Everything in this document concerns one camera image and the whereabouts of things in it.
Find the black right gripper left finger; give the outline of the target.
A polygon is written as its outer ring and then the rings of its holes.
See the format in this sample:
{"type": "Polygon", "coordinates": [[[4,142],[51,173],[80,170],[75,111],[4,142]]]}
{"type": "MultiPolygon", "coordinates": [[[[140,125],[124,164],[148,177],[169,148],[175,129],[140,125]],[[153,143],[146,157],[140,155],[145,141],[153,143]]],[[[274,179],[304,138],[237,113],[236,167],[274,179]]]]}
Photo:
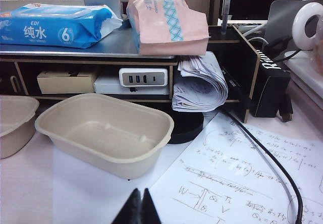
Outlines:
{"type": "Polygon", "coordinates": [[[138,188],[134,189],[112,223],[142,223],[141,196],[138,188]]]}

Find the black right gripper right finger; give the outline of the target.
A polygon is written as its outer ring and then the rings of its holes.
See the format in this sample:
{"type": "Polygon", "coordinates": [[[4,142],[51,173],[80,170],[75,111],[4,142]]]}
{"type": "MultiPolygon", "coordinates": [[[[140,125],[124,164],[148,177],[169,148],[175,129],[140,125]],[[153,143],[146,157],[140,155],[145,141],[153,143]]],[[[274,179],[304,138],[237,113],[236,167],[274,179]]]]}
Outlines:
{"type": "Polygon", "coordinates": [[[159,215],[157,213],[148,188],[144,190],[144,195],[142,199],[142,223],[161,224],[159,215]]]}

